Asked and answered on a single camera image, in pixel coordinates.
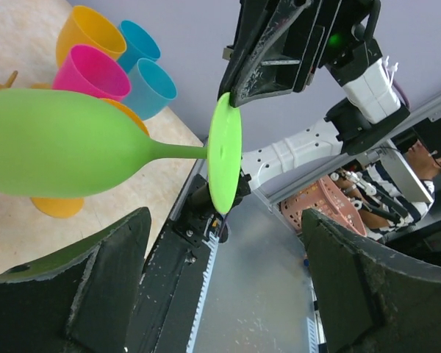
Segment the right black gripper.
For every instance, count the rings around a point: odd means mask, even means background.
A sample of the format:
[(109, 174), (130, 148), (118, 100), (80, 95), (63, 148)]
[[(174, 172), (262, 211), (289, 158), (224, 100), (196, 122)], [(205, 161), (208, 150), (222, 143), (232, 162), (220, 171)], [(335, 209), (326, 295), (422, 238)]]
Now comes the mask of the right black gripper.
[(218, 95), (232, 107), (257, 99), (299, 93), (316, 70), (366, 68), (380, 1), (241, 1), (228, 65)]

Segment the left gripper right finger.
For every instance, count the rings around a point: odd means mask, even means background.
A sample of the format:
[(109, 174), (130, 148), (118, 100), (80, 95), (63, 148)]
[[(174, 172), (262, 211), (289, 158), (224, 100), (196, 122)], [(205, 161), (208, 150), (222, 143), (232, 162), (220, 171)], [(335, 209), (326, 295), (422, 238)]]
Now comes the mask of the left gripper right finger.
[(441, 352), (441, 267), (317, 210), (301, 220), (328, 352)]

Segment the green wine glass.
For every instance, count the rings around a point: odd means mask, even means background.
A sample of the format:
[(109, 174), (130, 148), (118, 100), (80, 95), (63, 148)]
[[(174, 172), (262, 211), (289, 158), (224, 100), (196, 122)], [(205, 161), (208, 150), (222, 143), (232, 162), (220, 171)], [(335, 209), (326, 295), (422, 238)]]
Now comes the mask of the green wine glass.
[(162, 158), (205, 159), (214, 208), (227, 213), (242, 155), (240, 110), (218, 100), (205, 147), (150, 138), (103, 99), (66, 90), (0, 90), (0, 192), (70, 199), (110, 190)]

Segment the light blue wine glass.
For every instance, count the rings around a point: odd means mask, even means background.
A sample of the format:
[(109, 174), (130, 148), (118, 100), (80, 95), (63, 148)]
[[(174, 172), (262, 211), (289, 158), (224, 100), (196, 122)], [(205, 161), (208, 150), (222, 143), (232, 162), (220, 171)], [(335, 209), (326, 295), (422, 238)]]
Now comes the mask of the light blue wine glass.
[(153, 118), (177, 97), (170, 75), (152, 60), (140, 58), (128, 78), (132, 89), (122, 103), (143, 121)]

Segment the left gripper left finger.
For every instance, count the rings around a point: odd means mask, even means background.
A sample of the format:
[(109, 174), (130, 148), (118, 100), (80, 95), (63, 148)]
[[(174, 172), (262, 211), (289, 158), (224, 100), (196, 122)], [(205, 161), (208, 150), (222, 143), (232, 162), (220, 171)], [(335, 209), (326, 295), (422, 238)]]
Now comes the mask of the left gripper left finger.
[(141, 207), (0, 274), (0, 352), (124, 352), (150, 229)]

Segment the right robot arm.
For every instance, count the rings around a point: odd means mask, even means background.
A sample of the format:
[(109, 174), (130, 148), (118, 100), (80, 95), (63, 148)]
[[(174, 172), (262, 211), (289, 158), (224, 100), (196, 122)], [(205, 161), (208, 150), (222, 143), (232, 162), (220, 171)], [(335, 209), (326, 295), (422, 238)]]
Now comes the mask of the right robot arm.
[(245, 196), (268, 181), (326, 156), (356, 155), (409, 116), (384, 70), (374, 32), (380, 1), (242, 1), (228, 66), (218, 91), (231, 113), (249, 102), (300, 93), (326, 68), (345, 98), (314, 126), (234, 163), (229, 191)]

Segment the orange wine glass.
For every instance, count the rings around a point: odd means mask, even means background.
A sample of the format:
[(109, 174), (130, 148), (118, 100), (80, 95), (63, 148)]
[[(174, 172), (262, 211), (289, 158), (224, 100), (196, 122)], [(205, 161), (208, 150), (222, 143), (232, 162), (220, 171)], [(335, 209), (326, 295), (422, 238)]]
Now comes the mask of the orange wine glass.
[[(125, 104), (113, 99), (103, 99), (106, 103), (118, 108), (127, 115), (148, 137), (149, 131), (139, 116)], [(83, 198), (76, 199), (49, 199), (32, 197), (33, 205), (42, 213), (53, 218), (70, 218), (76, 215), (84, 206)]]
[(68, 15), (56, 43), (56, 62), (60, 68), (69, 50), (76, 44), (93, 46), (114, 60), (127, 50), (120, 30), (96, 10), (76, 5)]

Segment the magenta wine glass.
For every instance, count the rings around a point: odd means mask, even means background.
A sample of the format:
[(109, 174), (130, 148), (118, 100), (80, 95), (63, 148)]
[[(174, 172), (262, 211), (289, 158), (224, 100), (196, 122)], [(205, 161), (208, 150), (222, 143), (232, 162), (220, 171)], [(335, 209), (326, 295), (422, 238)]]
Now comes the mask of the magenta wine glass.
[(69, 50), (51, 88), (122, 101), (131, 92), (132, 84), (110, 56), (93, 46), (78, 44)]

